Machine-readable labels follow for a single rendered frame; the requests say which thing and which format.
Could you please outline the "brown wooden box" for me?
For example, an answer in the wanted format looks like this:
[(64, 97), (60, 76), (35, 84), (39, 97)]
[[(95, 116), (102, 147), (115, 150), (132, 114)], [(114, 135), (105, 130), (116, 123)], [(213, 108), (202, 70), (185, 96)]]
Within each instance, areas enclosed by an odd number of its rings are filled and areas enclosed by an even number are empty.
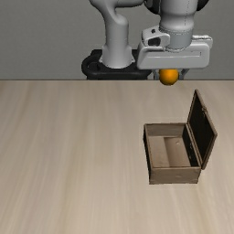
[(147, 123), (144, 149), (149, 184), (196, 184), (201, 173), (186, 123)]

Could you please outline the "orange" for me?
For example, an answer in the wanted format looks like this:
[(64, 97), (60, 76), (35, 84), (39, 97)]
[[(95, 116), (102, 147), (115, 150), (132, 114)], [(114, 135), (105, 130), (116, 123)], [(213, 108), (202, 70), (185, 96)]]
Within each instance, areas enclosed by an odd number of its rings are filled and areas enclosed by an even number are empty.
[(173, 85), (177, 82), (179, 73), (177, 69), (160, 69), (159, 80), (164, 85)]

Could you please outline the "brown wooden box lid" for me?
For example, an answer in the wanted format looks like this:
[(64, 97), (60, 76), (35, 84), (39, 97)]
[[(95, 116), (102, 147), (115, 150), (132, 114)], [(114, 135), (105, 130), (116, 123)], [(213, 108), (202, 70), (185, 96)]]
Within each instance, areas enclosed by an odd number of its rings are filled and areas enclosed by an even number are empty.
[(218, 133), (199, 90), (194, 91), (187, 118), (187, 125), (192, 137), (192, 143), (196, 149), (197, 159), (199, 160), (201, 169), (204, 170), (207, 166)]

